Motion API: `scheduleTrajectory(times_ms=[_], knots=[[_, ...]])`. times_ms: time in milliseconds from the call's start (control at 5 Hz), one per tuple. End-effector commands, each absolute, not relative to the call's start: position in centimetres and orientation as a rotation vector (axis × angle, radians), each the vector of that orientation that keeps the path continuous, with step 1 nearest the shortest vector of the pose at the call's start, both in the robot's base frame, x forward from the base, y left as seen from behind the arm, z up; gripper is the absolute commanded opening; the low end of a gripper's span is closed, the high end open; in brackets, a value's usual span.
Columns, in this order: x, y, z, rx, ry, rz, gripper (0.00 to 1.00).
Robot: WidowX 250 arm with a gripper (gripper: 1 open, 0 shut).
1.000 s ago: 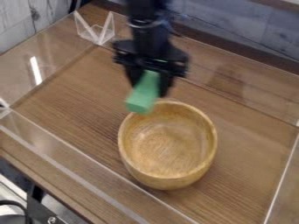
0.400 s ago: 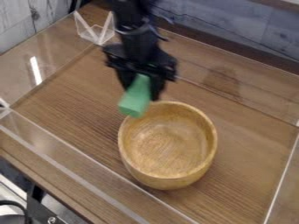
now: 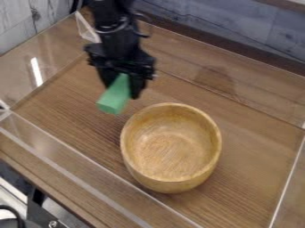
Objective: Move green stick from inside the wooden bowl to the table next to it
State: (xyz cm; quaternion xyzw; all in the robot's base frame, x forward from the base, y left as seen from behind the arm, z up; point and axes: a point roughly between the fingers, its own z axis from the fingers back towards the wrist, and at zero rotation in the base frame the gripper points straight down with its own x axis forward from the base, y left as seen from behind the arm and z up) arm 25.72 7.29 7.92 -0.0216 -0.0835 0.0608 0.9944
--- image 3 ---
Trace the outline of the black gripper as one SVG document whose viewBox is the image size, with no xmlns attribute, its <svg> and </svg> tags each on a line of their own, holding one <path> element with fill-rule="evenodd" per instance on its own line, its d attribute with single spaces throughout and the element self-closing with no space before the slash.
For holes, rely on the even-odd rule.
<svg viewBox="0 0 305 228">
<path fill-rule="evenodd" d="M 88 63 L 96 68 L 104 87 L 108 87 L 120 73 L 128 75 L 130 98 L 139 98 L 145 89 L 145 80 L 152 79 L 156 59 L 141 49 L 141 34 L 136 24 L 96 26 L 98 43 L 84 46 Z"/>
</svg>

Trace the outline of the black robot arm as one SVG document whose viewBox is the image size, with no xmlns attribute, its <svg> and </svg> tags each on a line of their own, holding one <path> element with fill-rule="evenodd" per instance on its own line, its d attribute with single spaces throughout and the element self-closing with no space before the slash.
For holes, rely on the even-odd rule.
<svg viewBox="0 0 305 228">
<path fill-rule="evenodd" d="M 86 44 L 88 64 L 96 68 L 105 87 L 126 74 L 129 97 L 137 99 L 155 74 L 156 58 L 140 45 L 149 35 L 139 31 L 135 0 L 88 0 L 97 43 Z"/>
</svg>

